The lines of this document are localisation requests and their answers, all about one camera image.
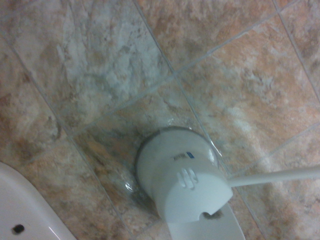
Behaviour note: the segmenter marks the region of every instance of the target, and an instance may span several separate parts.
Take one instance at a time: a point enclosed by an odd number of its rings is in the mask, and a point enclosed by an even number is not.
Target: toilet brush handle
[[[265,184],[286,180],[320,178],[320,165],[249,176],[233,177],[228,179],[230,187],[239,187],[253,184]]]

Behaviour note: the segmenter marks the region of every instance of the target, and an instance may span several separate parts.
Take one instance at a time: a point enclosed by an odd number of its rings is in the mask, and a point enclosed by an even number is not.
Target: drain hole
[[[18,224],[12,228],[12,233],[14,235],[18,235],[18,234],[22,233],[24,230],[25,230],[25,227],[21,224]]]

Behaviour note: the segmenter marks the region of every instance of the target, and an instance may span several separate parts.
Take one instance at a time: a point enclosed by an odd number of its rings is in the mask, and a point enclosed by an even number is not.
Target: blue label
[[[191,158],[191,159],[194,159],[195,157],[191,154],[191,152],[186,152],[186,154],[188,154],[188,156]]]

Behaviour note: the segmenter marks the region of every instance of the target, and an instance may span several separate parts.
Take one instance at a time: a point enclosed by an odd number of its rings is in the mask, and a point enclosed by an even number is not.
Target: sticker
[[[192,155],[191,152],[187,151],[186,154],[188,154],[188,156],[191,158],[191,159],[194,159],[195,157]]]
[[[178,155],[173,157],[173,159],[175,161],[178,160],[178,159],[186,159],[186,158],[187,158],[187,156],[184,153],[180,153],[180,154],[178,154]]]

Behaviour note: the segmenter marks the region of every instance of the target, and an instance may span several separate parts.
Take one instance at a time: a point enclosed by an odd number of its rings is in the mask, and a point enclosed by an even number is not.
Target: beige tile
[[[168,126],[201,132],[175,81],[166,83],[135,104],[104,117],[75,140],[127,226],[136,235],[159,219],[153,202],[134,176],[134,161],[142,141]]]
[[[68,141],[17,170],[41,193],[78,240],[128,240],[88,166]]]
[[[0,160],[17,166],[66,137],[15,54],[0,37]]]
[[[169,74],[131,0],[37,1],[1,25],[70,130]]]
[[[237,189],[233,188],[232,191],[233,197],[228,203],[241,227],[245,240],[265,240]]]
[[[319,165],[319,136],[320,126],[294,139],[245,174]],[[319,239],[319,179],[257,184],[239,190],[268,240]]]
[[[179,76],[231,173],[320,120],[320,105],[280,18]]]
[[[276,0],[279,8],[284,8],[287,4],[291,3],[293,0]]]
[[[31,0],[0,0],[0,18],[23,8]]]
[[[172,240],[168,225],[159,221],[143,234],[137,237],[137,240]]]
[[[275,11],[272,0],[137,0],[174,69]]]
[[[301,0],[281,12],[320,94],[320,3]]]

